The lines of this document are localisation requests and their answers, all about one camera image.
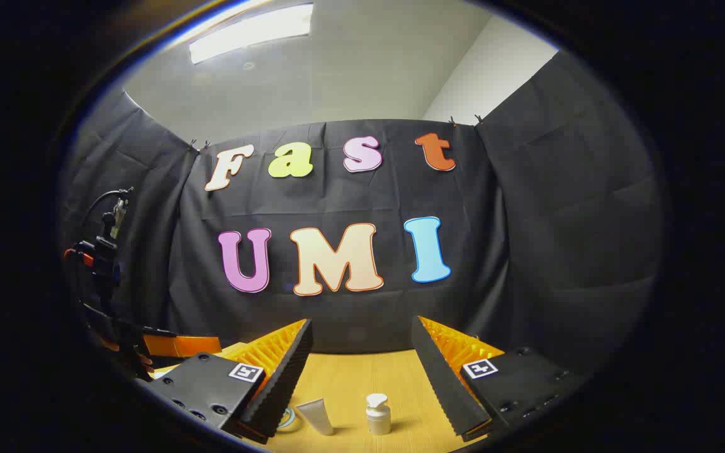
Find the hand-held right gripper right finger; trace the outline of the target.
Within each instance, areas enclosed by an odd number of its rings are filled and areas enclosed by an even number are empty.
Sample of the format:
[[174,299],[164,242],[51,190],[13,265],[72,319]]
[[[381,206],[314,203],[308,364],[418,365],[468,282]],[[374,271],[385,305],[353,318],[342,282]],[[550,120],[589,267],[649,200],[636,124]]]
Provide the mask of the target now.
[[464,441],[524,429],[585,382],[533,348],[500,350],[425,316],[412,318],[411,341],[441,409]]

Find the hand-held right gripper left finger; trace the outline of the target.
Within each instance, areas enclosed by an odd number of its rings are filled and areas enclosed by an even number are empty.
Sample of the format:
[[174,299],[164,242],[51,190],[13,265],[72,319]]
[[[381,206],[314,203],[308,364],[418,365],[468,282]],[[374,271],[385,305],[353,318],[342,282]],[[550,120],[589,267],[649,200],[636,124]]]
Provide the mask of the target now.
[[265,444],[278,430],[313,348],[302,319],[227,357],[201,352],[149,383],[149,391],[210,430]]

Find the white squeeze tube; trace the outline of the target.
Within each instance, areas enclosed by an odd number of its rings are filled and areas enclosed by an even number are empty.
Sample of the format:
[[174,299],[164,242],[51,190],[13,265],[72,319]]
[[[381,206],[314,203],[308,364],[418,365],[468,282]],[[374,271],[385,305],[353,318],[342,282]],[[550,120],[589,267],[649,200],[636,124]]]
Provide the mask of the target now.
[[317,433],[324,436],[334,435],[334,426],[331,424],[324,398],[299,404],[296,409]]

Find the light blue suitcase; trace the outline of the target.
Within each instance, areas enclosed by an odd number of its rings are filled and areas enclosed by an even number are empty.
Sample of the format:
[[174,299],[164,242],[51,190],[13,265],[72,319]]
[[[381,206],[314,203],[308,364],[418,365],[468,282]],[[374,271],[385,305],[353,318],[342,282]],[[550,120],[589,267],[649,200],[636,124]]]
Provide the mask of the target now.
[[279,420],[277,433],[291,433],[297,431],[302,426],[302,420],[296,409],[288,405]]

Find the white pump bottle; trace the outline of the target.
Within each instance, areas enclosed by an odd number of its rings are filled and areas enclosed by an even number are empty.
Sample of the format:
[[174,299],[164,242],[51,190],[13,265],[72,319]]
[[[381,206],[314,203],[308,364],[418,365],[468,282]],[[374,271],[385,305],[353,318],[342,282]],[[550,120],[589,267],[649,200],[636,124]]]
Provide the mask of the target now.
[[388,396],[384,393],[371,393],[366,396],[366,421],[371,435],[391,433],[391,408]]

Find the black backdrop cloth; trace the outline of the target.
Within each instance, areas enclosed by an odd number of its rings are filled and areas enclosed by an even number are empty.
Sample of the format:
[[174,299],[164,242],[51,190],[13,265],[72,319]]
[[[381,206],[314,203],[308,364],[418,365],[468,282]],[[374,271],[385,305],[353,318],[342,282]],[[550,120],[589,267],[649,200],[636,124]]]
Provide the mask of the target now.
[[392,352],[421,315],[588,373],[661,256],[650,152],[564,52],[476,126],[319,121],[196,151],[115,94],[60,173],[60,248],[129,188],[117,316],[225,346],[310,318],[315,352]]

